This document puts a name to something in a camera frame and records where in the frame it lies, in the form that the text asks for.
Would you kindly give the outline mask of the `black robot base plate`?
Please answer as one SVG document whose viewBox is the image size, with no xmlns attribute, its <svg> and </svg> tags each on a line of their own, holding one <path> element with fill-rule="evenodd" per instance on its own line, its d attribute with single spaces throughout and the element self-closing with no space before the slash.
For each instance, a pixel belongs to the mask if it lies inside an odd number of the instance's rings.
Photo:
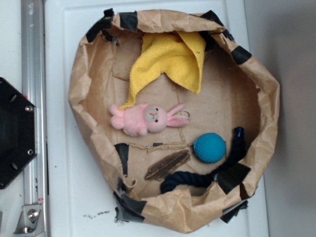
<svg viewBox="0 0 316 237">
<path fill-rule="evenodd" d="M 6 79 L 0 79 L 0 188 L 36 156 L 36 107 Z"/>
</svg>

